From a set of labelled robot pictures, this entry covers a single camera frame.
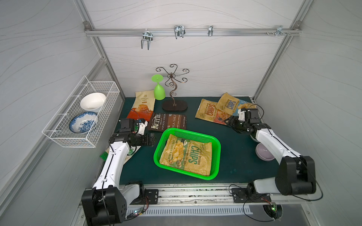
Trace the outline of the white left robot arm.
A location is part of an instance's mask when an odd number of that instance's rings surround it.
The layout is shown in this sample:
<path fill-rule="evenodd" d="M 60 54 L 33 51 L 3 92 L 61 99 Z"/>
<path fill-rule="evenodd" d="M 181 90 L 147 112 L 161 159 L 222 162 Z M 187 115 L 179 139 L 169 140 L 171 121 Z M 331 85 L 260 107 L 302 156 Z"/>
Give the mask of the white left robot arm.
<path fill-rule="evenodd" d="M 109 153 L 99 178 L 84 191 L 81 202 L 89 226 L 113 226 L 143 214 L 149 204 L 141 182 L 119 188 L 120 176 L 131 147 L 152 147 L 155 135 L 114 133 L 109 139 Z"/>

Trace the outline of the green-label kettle chips bag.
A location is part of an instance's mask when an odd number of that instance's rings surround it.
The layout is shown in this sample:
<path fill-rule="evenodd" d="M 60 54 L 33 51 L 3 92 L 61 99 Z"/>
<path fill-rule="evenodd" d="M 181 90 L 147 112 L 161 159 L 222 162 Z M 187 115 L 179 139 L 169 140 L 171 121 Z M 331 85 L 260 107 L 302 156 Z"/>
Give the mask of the green-label kettle chips bag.
<path fill-rule="evenodd" d="M 171 168 L 209 176 L 212 165 L 212 143 L 202 143 L 170 135 L 160 164 Z"/>

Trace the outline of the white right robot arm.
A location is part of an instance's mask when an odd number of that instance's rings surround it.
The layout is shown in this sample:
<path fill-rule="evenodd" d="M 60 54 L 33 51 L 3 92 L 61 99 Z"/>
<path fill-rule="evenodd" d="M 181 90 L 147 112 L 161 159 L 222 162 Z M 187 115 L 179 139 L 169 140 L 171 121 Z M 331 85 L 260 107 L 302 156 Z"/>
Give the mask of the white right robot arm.
<path fill-rule="evenodd" d="M 249 183 L 246 196 L 277 194 L 298 198 L 300 195 L 315 194 L 320 186 L 315 178 L 313 158 L 301 155 L 283 142 L 269 125 L 261 122 L 258 109 L 239 109 L 238 114 L 224 120 L 226 125 L 264 145 L 279 164 L 275 177 Z"/>

